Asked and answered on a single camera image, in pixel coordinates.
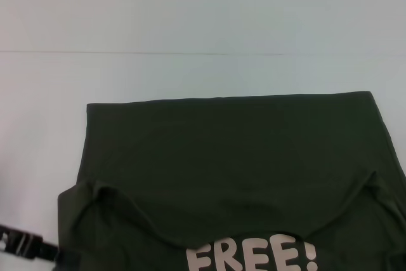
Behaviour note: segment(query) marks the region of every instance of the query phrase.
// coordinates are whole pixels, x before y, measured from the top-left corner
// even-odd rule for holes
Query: t-shirt
[[[406,270],[406,179],[369,92],[87,113],[58,198],[81,271]]]

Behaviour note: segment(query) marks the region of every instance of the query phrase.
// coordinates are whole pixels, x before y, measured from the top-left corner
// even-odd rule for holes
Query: white lettering
[[[260,263],[268,263],[269,257],[266,254],[254,254],[254,248],[266,249],[268,241],[262,238],[248,238],[242,241],[242,250],[244,252],[244,260],[246,262],[246,271],[266,271],[257,269],[256,265]]]
[[[223,252],[221,244],[228,244],[228,249]],[[242,271],[242,265],[235,260],[234,255],[237,252],[237,244],[231,238],[224,238],[214,243],[214,258],[216,259],[217,271],[226,271],[225,263],[235,271]]]
[[[287,260],[291,260],[299,256],[297,249],[282,249],[282,244],[295,241],[296,240],[294,237],[284,234],[271,236],[270,242],[278,271],[301,271],[298,265],[286,265]]]
[[[211,264],[210,257],[199,257],[197,258],[198,253],[210,252],[211,246],[206,244],[200,249],[193,250],[187,249],[186,256],[188,258],[189,271],[199,271],[200,268],[208,267]]]

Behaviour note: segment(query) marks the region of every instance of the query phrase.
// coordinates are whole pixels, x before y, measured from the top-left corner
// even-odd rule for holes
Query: dark green t-shirt
[[[406,179],[369,92],[88,105],[60,245],[81,270],[406,270]]]

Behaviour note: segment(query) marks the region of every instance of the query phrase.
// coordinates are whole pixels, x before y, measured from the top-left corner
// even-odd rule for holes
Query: white wall
[[[57,241],[91,102],[370,90],[406,167],[405,20],[406,0],[0,0],[0,223]]]

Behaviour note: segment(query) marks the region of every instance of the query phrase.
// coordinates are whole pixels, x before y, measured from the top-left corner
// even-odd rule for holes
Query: folded shirt
[[[89,104],[60,246],[82,271],[399,271],[405,199],[369,92]]]

